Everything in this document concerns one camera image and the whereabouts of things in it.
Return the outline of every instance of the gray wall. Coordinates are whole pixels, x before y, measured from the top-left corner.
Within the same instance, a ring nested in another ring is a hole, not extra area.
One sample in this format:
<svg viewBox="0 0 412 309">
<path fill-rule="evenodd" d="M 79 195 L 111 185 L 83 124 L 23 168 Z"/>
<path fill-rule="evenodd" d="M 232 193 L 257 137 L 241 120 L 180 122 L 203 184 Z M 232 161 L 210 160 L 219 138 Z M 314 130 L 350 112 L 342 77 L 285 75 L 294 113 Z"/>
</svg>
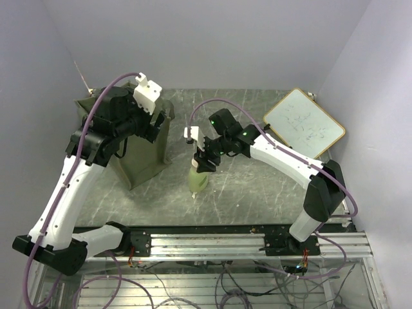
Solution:
<svg viewBox="0 0 412 309">
<path fill-rule="evenodd" d="M 411 308 L 412 1 L 376 1 L 319 92 L 392 308 Z"/>
<path fill-rule="evenodd" d="M 44 0 L 87 83 L 318 91 L 370 0 Z"/>
<path fill-rule="evenodd" d="M 0 10 L 1 308 L 16 308 L 27 258 L 16 235 L 38 220 L 77 126 L 80 75 L 40 0 L 2 1 Z"/>
</svg>

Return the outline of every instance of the bottle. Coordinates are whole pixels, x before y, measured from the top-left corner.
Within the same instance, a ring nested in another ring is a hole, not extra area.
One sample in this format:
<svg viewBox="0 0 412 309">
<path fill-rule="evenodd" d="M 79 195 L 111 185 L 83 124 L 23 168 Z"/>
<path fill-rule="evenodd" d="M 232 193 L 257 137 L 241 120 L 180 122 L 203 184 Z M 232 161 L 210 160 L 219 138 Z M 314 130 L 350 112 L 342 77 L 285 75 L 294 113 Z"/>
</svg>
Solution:
<svg viewBox="0 0 412 309">
<path fill-rule="evenodd" d="M 196 162 L 195 159 L 192 159 L 192 166 L 189 171 L 189 175 L 187 177 L 187 183 L 189 184 L 189 190 L 192 193 L 199 193 L 204 188 L 206 188 L 209 182 L 209 173 L 203 172 L 198 173 L 196 169 L 198 168 L 199 164 Z"/>
</svg>

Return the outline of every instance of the floor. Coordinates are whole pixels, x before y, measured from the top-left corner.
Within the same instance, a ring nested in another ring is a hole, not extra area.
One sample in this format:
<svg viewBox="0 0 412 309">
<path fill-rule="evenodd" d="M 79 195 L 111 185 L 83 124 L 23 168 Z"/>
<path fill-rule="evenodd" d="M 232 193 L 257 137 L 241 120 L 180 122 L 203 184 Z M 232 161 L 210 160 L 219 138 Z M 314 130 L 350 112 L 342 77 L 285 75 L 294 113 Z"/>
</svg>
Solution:
<svg viewBox="0 0 412 309">
<path fill-rule="evenodd" d="M 237 102 L 263 124 L 263 115 L 287 93 L 253 89 L 164 90 L 164 98 L 173 102 L 176 113 L 167 146 L 173 163 L 132 191 L 109 166 L 91 190 L 77 226 L 101 226 L 107 221 L 124 225 L 293 223 L 302 210 L 304 190 L 285 174 L 244 156 L 222 158 L 206 189 L 193 198 L 186 178 L 194 151 L 183 138 L 191 111 L 205 99 L 221 97 Z M 220 102 L 207 104 L 195 116 L 194 125 L 207 136 L 216 136 L 207 118 L 223 107 L 228 108 Z M 242 125 L 249 123 L 236 109 L 229 109 Z M 328 159 L 327 154 L 321 157 Z M 342 212 L 340 206 L 336 213 Z"/>
</svg>

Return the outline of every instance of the robotic arm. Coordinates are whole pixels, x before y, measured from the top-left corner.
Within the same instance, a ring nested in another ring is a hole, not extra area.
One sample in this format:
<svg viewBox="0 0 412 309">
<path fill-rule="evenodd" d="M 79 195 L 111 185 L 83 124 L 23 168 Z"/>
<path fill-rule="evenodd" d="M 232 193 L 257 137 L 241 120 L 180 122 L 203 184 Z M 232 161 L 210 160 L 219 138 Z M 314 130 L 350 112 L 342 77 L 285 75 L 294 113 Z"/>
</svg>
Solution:
<svg viewBox="0 0 412 309">
<path fill-rule="evenodd" d="M 147 81 L 143 74 L 136 81 L 138 86 L 135 89 L 112 87 L 102 99 L 93 115 L 93 125 L 88 129 L 80 164 L 43 234 L 41 228 L 44 220 L 74 164 L 83 126 L 72 134 L 61 176 L 43 214 L 28 235 L 15 238 L 14 249 L 29 256 L 34 243 L 42 235 L 34 258 L 70 276 L 91 256 L 105 250 L 121 253 L 130 247 L 129 229 L 115 222 L 82 234 L 73 234 L 73 229 L 87 193 L 110 158 L 113 155 L 119 158 L 125 155 L 127 138 L 136 135 L 153 143 L 160 132 L 165 115 L 161 112 L 154 120 L 153 112 L 162 88 L 151 80 Z M 118 154 L 121 143 L 123 153 Z"/>
<path fill-rule="evenodd" d="M 228 109 L 215 112 L 209 117 L 209 120 L 220 135 L 214 140 L 204 136 L 199 127 L 191 127 L 192 140 L 190 143 L 193 143 L 193 140 L 197 143 L 196 153 L 194 154 L 194 159 L 198 163 L 197 172 L 215 172 L 216 166 L 221 162 L 221 156 L 243 154 L 248 158 L 265 162 L 291 177 L 306 189 L 303 210 L 289 230 L 294 239 L 299 242 L 306 241 L 322 222 L 328 221 L 343 201 L 345 194 L 331 180 L 318 173 L 314 168 L 308 167 L 293 158 L 293 156 L 279 150 L 279 148 L 273 148 L 254 125 L 250 124 L 242 128 Z M 184 136 L 188 137 L 187 128 Z M 267 137 L 275 145 L 282 146 L 271 136 L 267 135 Z M 324 164 L 292 149 L 288 149 L 288 152 L 325 170 L 344 185 L 342 171 L 337 162 L 329 160 Z"/>
</svg>

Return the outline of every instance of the wall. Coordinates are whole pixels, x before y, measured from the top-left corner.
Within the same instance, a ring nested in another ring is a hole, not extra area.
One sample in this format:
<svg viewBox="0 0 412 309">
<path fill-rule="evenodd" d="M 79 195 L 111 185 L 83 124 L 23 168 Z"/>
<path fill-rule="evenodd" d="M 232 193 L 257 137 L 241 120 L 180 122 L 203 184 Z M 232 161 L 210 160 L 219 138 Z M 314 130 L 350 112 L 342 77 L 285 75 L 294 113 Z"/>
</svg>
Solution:
<svg viewBox="0 0 412 309">
<path fill-rule="evenodd" d="M 346 127 L 332 153 L 392 308 L 411 307 L 411 16 L 411 1 L 373 0 L 318 95 Z"/>
<path fill-rule="evenodd" d="M 27 257 L 12 250 L 38 220 L 77 126 L 80 75 L 40 0 L 0 10 L 0 302 L 16 308 Z"/>
<path fill-rule="evenodd" d="M 140 70 L 165 88 L 316 92 L 370 0 L 44 0 L 90 87 Z"/>
</svg>

